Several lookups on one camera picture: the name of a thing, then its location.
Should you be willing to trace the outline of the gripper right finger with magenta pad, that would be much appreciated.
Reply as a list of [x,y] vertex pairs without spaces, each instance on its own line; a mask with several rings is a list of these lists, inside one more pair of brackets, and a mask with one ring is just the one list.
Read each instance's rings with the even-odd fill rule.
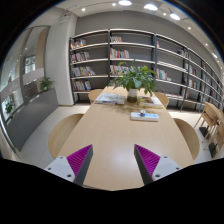
[[145,185],[181,170],[170,157],[159,156],[137,144],[134,145],[134,155]]

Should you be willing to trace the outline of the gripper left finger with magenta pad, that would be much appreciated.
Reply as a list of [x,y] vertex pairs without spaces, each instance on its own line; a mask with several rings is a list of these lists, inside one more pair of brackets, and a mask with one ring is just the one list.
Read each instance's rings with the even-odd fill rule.
[[76,185],[82,186],[92,156],[93,146],[88,145],[67,157],[57,157],[45,168],[45,171],[48,171],[72,183],[75,183]]

